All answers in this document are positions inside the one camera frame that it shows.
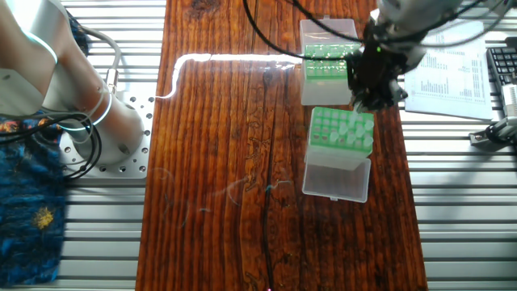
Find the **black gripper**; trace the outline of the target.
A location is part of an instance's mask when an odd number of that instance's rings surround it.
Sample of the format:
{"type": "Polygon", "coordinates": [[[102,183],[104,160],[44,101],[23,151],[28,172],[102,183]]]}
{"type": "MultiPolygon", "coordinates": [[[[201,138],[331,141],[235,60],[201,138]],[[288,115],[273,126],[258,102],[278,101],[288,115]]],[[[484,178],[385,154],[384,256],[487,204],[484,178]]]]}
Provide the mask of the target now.
{"type": "Polygon", "coordinates": [[[397,82],[406,72],[408,57],[405,53],[387,49],[370,36],[362,51],[347,57],[348,86],[353,107],[357,112],[372,111],[372,102],[379,108],[390,108],[408,97],[397,82]]]}

